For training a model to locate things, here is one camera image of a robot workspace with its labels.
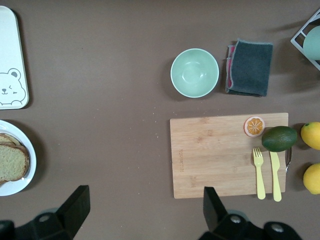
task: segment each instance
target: orange slice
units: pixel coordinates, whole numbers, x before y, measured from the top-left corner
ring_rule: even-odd
[[[249,137],[260,136],[266,127],[265,121],[259,116],[249,117],[244,123],[244,132]]]

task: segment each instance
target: wooden cutting board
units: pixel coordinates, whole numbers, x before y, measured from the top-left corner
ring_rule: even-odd
[[[170,120],[174,198],[202,198],[204,186],[214,187],[218,195],[256,195],[256,168],[252,148],[259,147],[266,193],[272,193],[272,168],[269,152],[261,135],[249,137],[245,121],[259,116],[266,127],[288,126],[288,113],[179,118]],[[286,190],[286,152],[278,152],[278,178]]]

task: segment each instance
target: yellow knife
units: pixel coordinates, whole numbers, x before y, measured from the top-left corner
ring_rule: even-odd
[[[276,152],[270,152],[270,158],[271,158],[271,165],[272,165],[272,179],[273,179],[273,199],[276,202],[281,201],[281,190],[279,185],[279,179],[278,179],[278,170],[280,168],[280,161],[278,154]]]

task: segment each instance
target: cartoon bear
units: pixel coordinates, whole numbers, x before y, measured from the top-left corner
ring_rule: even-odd
[[[18,69],[11,68],[7,73],[0,72],[0,104],[12,105],[26,97],[26,90],[20,82],[21,73]]]

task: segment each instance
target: ceramic bowl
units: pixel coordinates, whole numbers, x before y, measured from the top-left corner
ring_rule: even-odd
[[[189,98],[200,98],[215,88],[219,67],[209,52],[192,48],[175,58],[170,74],[172,84],[179,93]]]

